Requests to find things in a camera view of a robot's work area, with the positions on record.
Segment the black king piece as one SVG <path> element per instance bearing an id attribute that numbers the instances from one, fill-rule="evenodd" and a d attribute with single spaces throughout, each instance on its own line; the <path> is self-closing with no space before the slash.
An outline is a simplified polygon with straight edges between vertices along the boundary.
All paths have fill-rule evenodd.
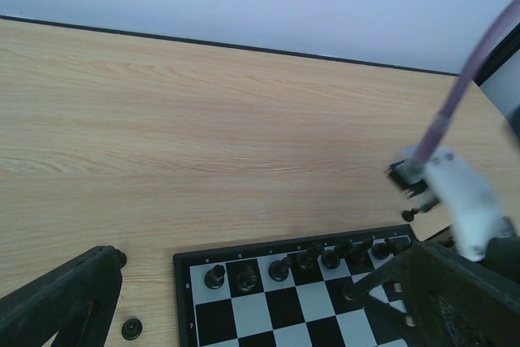
<path id="1" fill-rule="evenodd" d="M 314 244 L 297 254 L 297 268 L 301 271 L 309 271 L 314 268 L 317 259 L 323 254 L 321 244 Z"/>

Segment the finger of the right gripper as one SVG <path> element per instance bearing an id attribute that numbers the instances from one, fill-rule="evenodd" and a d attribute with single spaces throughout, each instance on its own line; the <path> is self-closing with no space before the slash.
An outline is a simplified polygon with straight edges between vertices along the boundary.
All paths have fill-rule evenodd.
<path id="1" fill-rule="evenodd" d="M 370 295 L 373 288 L 384 282 L 389 280 L 401 281 L 405 270 L 403 259 L 401 255 L 395 256 L 383 266 L 354 283 L 351 287 L 351 299 L 358 301 L 359 304 L 391 325 L 396 332 L 400 333 L 408 346 L 418 346 L 418 329 L 413 317 Z"/>

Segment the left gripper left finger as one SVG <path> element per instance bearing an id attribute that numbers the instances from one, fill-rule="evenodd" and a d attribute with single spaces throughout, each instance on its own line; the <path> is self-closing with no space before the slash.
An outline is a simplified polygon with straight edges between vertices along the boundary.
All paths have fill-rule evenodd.
<path id="1" fill-rule="evenodd" d="M 99 245 L 1 298 L 1 345 L 103 346 L 122 287 L 117 249 Z"/>

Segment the black queen piece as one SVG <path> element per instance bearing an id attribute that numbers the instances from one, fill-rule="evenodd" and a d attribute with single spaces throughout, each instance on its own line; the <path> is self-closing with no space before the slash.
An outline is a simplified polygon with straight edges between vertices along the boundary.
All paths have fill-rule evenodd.
<path id="1" fill-rule="evenodd" d="M 344 259 L 353 248 L 353 244 L 346 241 L 338 244 L 334 249 L 327 249 L 321 257 L 322 264 L 328 270 L 334 270 L 340 265 L 340 260 Z"/>

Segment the black rook piece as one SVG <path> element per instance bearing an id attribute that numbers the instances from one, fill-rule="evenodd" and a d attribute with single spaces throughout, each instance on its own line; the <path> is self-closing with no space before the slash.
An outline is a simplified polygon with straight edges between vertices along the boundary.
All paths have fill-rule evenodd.
<path id="1" fill-rule="evenodd" d="M 222 264 L 217 264 L 209 269 L 204 276 L 205 286 L 209 289 L 219 289 L 225 281 L 226 269 Z"/>

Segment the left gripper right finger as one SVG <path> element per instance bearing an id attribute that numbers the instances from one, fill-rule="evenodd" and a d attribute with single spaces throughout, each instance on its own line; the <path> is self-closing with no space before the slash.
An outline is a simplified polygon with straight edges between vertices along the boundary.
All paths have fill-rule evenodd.
<path id="1" fill-rule="evenodd" d="M 425 346 L 517 346 L 519 281 L 435 242 L 412 246 L 406 304 Z"/>

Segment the black bishop piece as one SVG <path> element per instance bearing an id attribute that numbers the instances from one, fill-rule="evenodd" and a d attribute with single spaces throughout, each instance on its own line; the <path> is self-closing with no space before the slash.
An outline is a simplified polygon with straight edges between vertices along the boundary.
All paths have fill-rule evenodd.
<path id="1" fill-rule="evenodd" d="M 288 278 L 291 266 L 292 259 L 290 257 L 284 257 L 282 259 L 275 260 L 270 264 L 268 268 L 268 274 L 272 280 L 276 282 L 283 282 Z"/>

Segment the black knight piece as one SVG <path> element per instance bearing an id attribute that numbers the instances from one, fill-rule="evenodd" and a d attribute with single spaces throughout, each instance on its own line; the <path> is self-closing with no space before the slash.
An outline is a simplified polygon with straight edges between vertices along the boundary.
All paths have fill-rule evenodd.
<path id="1" fill-rule="evenodd" d="M 248 293 L 255 288 L 258 282 L 258 275 L 255 270 L 247 265 L 236 277 L 236 286 L 241 293 Z"/>

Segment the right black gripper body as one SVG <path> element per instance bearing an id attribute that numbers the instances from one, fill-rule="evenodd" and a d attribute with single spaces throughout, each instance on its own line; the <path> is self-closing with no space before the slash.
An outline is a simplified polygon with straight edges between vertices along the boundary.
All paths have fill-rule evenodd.
<path id="1" fill-rule="evenodd" d="M 510 217 L 500 223 L 501 237 L 489 241 L 487 252 L 479 263 L 513 282 L 519 281 L 519 235 Z"/>

